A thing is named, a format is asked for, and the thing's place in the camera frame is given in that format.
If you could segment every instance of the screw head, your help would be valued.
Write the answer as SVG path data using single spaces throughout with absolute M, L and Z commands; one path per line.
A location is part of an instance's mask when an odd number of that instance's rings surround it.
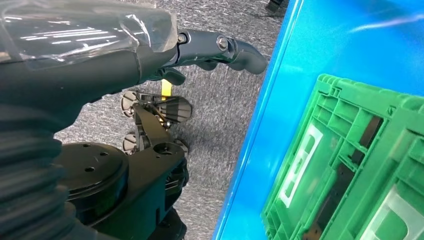
M 179 44 L 185 44 L 187 42 L 187 37 L 186 35 L 180 33 L 178 34 L 178 39 L 177 39 Z
M 228 49 L 228 40 L 224 36 L 219 36 L 216 40 L 216 43 L 218 44 L 218 47 L 221 51 L 225 51 Z

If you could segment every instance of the green crate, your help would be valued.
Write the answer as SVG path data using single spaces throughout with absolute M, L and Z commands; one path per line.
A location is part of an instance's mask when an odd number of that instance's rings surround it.
M 353 240 L 369 234 L 365 223 L 378 211 L 376 203 L 382 203 L 389 192 L 390 196 L 400 193 L 405 183 L 400 175 L 390 176 L 406 167 L 382 156 L 404 156 L 400 147 L 413 154 L 415 158 L 407 166 L 422 168 L 419 173 L 423 177 L 417 173 L 413 179 L 424 186 L 423 105 L 422 97 L 327 74 L 319 76 L 262 212 L 268 239 L 307 239 L 304 234 L 308 231 L 311 240 L 317 239 L 315 232 L 329 240 Z M 376 130 L 364 141 L 364 132 L 372 127 Z M 398 140 L 406 132 L 419 139 L 414 140 L 415 148 L 407 148 L 411 141 Z M 419 190 L 424 188 L 414 189 L 418 190 L 414 199 L 421 199 L 424 194 Z M 324 202 L 334 200 L 328 196 L 337 199 L 327 204 L 333 214 L 318 214 Z M 414 209 L 424 213 L 419 207 Z

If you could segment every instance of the blue surface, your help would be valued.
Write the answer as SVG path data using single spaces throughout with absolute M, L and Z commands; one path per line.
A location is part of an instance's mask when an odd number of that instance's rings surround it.
M 424 96 L 424 1 L 292 0 L 214 240 L 265 240 L 260 213 L 319 74 Z

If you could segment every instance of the caster wheel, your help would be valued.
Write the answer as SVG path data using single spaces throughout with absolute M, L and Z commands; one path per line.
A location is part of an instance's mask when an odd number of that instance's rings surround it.
M 137 150 L 137 139 L 134 133 L 127 134 L 122 141 L 122 150 L 126 155 L 132 155 Z
M 120 99 L 120 108 L 127 118 L 134 115 L 133 104 L 137 102 L 137 93 L 135 91 L 125 92 Z

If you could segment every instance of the mounting hole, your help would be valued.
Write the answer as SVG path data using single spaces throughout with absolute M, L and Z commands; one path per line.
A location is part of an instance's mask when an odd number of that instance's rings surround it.
M 173 155 L 178 150 L 181 150 L 181 147 L 175 143 L 164 142 L 159 143 L 153 147 L 153 150 L 159 155 Z
M 94 167 L 87 167 L 87 168 L 85 168 L 84 169 L 84 171 L 86 171 L 87 173 L 91 173 L 91 172 L 94 172 L 94 170 L 96 170 Z

